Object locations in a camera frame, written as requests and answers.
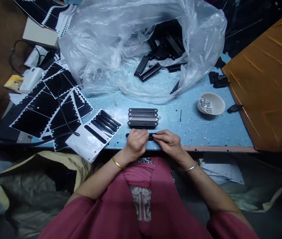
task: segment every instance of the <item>clear plastic bag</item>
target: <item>clear plastic bag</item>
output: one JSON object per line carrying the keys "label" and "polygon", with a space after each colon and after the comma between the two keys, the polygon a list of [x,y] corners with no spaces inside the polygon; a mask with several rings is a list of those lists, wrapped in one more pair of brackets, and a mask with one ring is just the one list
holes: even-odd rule
{"label": "clear plastic bag", "polygon": [[[186,51],[175,61],[159,62],[162,66],[188,63],[181,72],[162,69],[142,83],[133,74],[150,51],[146,41],[156,24],[172,19],[182,26]],[[84,0],[59,45],[86,95],[121,90],[135,100],[164,104],[214,67],[224,47],[226,24],[223,11],[203,0]],[[179,80],[179,89],[170,94]]]}

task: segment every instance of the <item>cable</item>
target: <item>cable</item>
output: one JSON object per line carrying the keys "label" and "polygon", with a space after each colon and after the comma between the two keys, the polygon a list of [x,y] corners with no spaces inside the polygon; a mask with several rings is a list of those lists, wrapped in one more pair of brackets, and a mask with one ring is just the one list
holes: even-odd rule
{"label": "cable", "polygon": [[56,135],[50,139],[46,139],[46,140],[43,140],[43,141],[40,141],[40,142],[37,142],[37,143],[11,143],[11,142],[5,142],[5,143],[0,143],[0,146],[21,146],[21,147],[35,147],[35,146],[39,146],[39,145],[42,145],[42,144],[45,144],[51,140],[54,140],[56,138],[59,138],[59,137],[62,137],[62,136],[65,136],[65,135],[68,135],[68,134],[73,134],[73,132],[66,132],[66,133],[62,133],[62,134],[59,134],[59,135]]}
{"label": "cable", "polygon": [[66,119],[66,117],[65,117],[65,114],[64,114],[64,112],[63,112],[63,110],[62,110],[62,108],[61,108],[61,104],[60,104],[60,93],[61,93],[61,90],[62,90],[63,87],[64,87],[64,81],[63,81],[63,79],[62,79],[62,77],[61,77],[61,74],[60,74],[60,79],[61,79],[61,88],[58,90],[58,104],[59,104],[59,110],[61,111],[62,116],[64,117],[65,122],[66,122],[66,124],[67,124],[67,126],[68,126],[70,132],[72,132],[75,136],[78,136],[78,137],[79,137],[80,134],[77,133],[77,132],[72,131],[72,129],[70,128],[70,126],[69,126],[69,124],[68,124],[68,122],[67,122],[67,119]]}
{"label": "cable", "polygon": [[23,42],[28,43],[29,45],[33,46],[33,47],[37,50],[37,52],[38,52],[38,54],[39,54],[39,57],[38,57],[38,62],[37,62],[36,67],[39,67],[39,66],[40,66],[41,57],[44,56],[44,55],[41,55],[40,52],[39,52],[39,50],[38,50],[38,48],[37,48],[34,44],[32,44],[31,42],[29,42],[29,41],[26,41],[26,40],[17,40],[17,41],[15,41],[14,47],[11,49],[11,52],[12,52],[12,53],[11,53],[10,58],[9,58],[9,63],[10,63],[11,68],[12,68],[15,72],[17,72],[17,73],[23,75],[23,73],[17,71],[17,70],[14,68],[13,64],[12,64],[12,57],[13,57],[13,55],[14,55],[15,52],[16,52],[16,45],[17,45],[17,43],[20,42],[20,41],[23,41]]}

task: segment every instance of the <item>floor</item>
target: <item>floor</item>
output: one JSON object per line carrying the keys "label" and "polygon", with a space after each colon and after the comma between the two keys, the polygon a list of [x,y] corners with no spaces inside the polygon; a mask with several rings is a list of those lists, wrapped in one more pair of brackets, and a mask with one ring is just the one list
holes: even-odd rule
{"label": "floor", "polygon": [[[24,152],[23,156],[33,153],[34,151]],[[105,150],[101,155],[103,158],[108,158],[112,153],[113,152],[110,150]],[[12,158],[14,158],[11,153],[8,154],[8,157],[10,160],[13,160]],[[200,196],[196,194],[196,191],[191,184],[185,181],[176,171],[173,171],[173,174],[176,180],[176,187],[185,207],[193,217],[206,225],[209,220],[209,213],[204,202],[201,200]],[[249,220],[260,239],[282,238],[282,195],[277,199],[274,206],[266,213],[243,211],[243,214]],[[16,238],[14,229],[5,220],[3,215],[0,216],[0,238]]]}

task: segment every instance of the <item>speckled table surface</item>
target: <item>speckled table surface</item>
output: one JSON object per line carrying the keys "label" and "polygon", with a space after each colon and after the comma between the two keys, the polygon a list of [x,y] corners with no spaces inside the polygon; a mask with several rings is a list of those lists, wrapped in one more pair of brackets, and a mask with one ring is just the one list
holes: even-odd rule
{"label": "speckled table surface", "polygon": [[[221,74],[220,69],[214,68],[213,71]],[[221,115],[211,117],[198,111],[197,101],[205,92],[213,92],[221,96],[225,102],[225,110],[234,104],[229,88],[213,88],[208,75],[206,75],[193,88],[165,105],[138,102],[127,98],[121,92],[104,97],[89,98],[88,101],[94,107],[94,111],[82,121],[83,123],[87,122],[97,110],[103,108],[123,124],[120,131],[105,148],[122,149],[126,144],[125,135],[130,132],[127,125],[128,109],[157,108],[160,120],[155,130],[149,130],[149,132],[154,133],[162,129],[169,129],[180,136],[181,144],[187,150],[253,152],[252,141],[239,113],[229,114],[225,111]],[[49,143],[43,146],[52,147],[53,145]],[[154,141],[149,141],[147,149],[156,150],[160,149],[160,146]]]}

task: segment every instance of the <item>woman's left hand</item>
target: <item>woman's left hand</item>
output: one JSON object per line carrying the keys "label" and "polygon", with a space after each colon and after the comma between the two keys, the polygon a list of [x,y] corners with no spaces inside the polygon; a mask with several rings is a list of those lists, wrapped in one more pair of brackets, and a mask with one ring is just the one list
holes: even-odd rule
{"label": "woman's left hand", "polygon": [[132,129],[127,138],[127,144],[123,148],[125,152],[127,163],[134,162],[145,153],[149,133],[146,129]]}

